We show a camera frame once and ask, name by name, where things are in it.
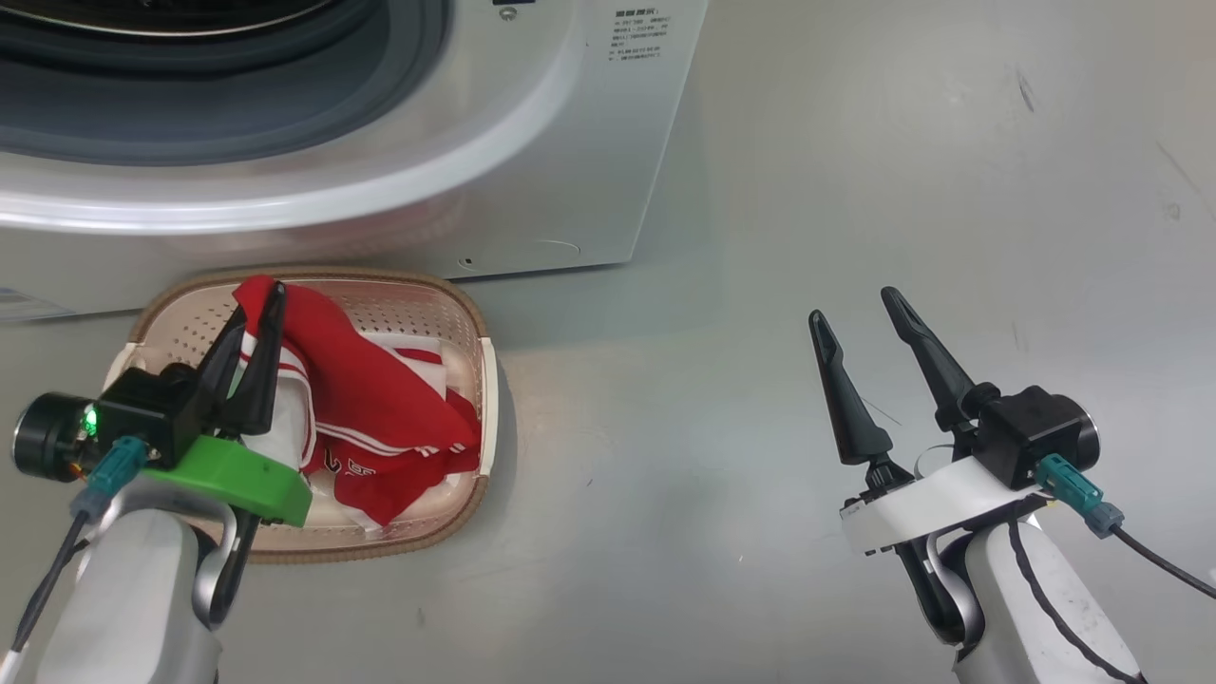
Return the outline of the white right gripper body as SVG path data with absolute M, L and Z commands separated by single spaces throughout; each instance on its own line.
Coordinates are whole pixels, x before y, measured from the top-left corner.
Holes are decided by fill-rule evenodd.
M 968 523 L 1038 490 L 1038 484 L 1010 489 L 967 458 L 874 501 L 849 503 L 840 510 L 841 528 L 856 553 L 872 553 Z

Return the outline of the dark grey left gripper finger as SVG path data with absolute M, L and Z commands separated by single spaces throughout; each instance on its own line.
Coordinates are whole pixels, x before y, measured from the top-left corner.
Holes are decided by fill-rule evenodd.
M 275 280 L 257 323 L 255 351 L 252 351 L 240 385 L 232 389 L 220 415 L 220 436 L 224 438 L 266 434 L 274 425 L 286 303 L 286 286 Z
M 237 427 L 225 417 L 225 407 L 232 393 L 232 381 L 238 371 L 240 355 L 246 333 L 247 316 L 240 305 L 218 331 L 199 368 L 199 425 L 201 432 L 220 438 L 240 438 Z

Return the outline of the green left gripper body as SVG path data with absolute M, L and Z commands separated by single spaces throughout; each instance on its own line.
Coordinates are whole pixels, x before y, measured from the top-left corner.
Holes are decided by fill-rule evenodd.
M 313 490 L 298 470 L 274 462 L 247 445 L 201 434 L 169 470 L 146 465 L 143 476 L 243 509 L 268 523 L 300 528 Z

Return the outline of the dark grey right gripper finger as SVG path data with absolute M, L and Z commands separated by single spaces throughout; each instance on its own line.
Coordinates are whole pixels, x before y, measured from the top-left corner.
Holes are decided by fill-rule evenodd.
M 893 441 L 889 433 L 874 424 L 848 376 L 844 351 L 824 313 L 811 312 L 807 327 L 840 462 L 865 465 L 867 493 L 889 493 L 912 484 L 913 475 L 890 458 Z
M 897 288 L 882 288 L 882 301 L 897 337 L 910 346 L 938 403 L 939 428 L 955 436 L 955 456 L 972 456 L 979 445 L 979 410 L 1000 398 L 998 387 L 990 382 L 976 385 Z

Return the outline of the red white jersey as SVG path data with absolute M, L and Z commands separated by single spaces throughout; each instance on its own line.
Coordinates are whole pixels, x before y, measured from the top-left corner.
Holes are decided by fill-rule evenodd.
M 435 338 L 364 336 L 321 292 L 289 285 L 271 428 L 244 445 L 299 472 L 353 523 L 379 531 L 482 466 L 482 420 L 447 383 Z

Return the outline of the cream perforated laundry basket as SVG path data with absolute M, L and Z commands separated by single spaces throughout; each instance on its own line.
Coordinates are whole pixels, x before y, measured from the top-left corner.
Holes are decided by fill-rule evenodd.
M 360 333 L 381 343 L 426 336 L 440 343 L 457 392 L 482 420 L 482 467 L 430 489 L 392 525 L 365 531 L 336 501 L 317 497 L 303 527 L 265 525 L 250 554 L 254 564 L 338 564 L 418 551 L 447 540 L 475 515 L 489 489 L 499 447 L 499 355 L 478 307 L 441 277 L 344 267 L 277 267 L 269 276 L 334 299 Z M 191 277 L 143 308 L 126 344 L 105 372 L 113 382 L 126 368 L 156 371 L 174 361 L 197 365 L 229 319 L 232 291 L 253 271 L 221 270 Z

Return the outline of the grey rubber door seal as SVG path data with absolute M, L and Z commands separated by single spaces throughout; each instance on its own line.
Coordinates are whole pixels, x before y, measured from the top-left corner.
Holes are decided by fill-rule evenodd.
M 399 107 L 454 0 L 0 0 L 0 151 L 117 167 L 292 153 Z

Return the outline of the white washing machine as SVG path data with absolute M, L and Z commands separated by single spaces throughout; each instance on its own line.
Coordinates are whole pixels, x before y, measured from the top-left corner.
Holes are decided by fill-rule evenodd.
M 507 276 L 533 239 L 578 245 L 578 267 L 629 260 L 706 9 L 454 0 L 439 65 L 399 107 L 270 159 L 117 167 L 0 151 L 0 288 L 89 315 L 231 269 Z

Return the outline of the blue energy label sticker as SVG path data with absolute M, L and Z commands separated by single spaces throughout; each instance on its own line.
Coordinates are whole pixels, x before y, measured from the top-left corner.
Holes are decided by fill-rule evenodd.
M 62 305 L 23 295 L 13 288 L 0 288 L 0 324 L 4 323 L 30 323 L 54 316 L 74 316 Z

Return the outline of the round white filter cover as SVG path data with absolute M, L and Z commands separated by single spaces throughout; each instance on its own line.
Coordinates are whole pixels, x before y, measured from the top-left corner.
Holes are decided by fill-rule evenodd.
M 518 273 L 561 270 L 580 264 L 580 247 L 559 239 L 533 239 L 520 245 L 514 259 Z

